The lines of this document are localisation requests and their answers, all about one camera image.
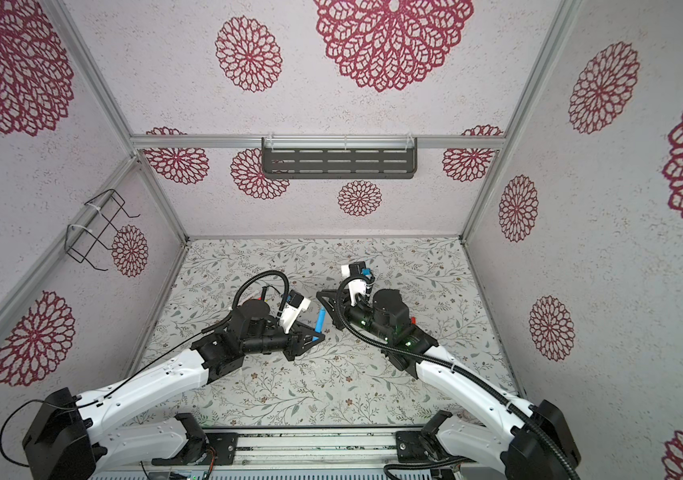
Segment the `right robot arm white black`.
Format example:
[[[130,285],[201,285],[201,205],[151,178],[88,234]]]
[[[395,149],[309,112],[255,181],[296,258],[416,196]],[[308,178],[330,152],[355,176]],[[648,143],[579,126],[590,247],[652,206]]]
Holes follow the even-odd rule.
[[[385,466],[397,470],[447,468],[473,462],[507,479],[577,479],[581,454],[569,424],[555,404],[533,404],[482,378],[461,363],[411,316],[397,289],[375,290],[363,262],[343,269],[337,288],[316,298],[335,328],[377,348],[400,372],[427,384],[469,412],[469,423],[441,410],[407,448],[411,460]]]

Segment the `blue pen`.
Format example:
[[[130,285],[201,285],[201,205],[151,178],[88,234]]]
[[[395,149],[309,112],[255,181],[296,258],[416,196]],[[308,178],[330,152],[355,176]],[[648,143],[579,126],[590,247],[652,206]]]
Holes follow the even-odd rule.
[[[317,334],[323,332],[325,317],[326,317],[326,310],[324,308],[321,308],[321,310],[319,310],[319,314],[317,315],[317,320],[315,322],[315,328],[314,328],[314,331]]]

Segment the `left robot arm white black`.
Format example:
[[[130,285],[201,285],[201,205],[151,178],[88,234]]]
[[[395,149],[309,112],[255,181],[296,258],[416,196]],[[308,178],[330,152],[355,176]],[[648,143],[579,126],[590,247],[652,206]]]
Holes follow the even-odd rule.
[[[150,460],[160,466],[191,464],[209,441],[191,413],[145,424],[128,420],[243,366],[246,356],[280,352],[288,361],[323,342],[316,327],[298,318],[311,304],[291,289],[281,271],[267,270],[235,292],[223,320],[177,346],[133,376],[73,394],[67,388],[38,400],[39,410],[21,440],[34,479],[89,479],[103,471]]]

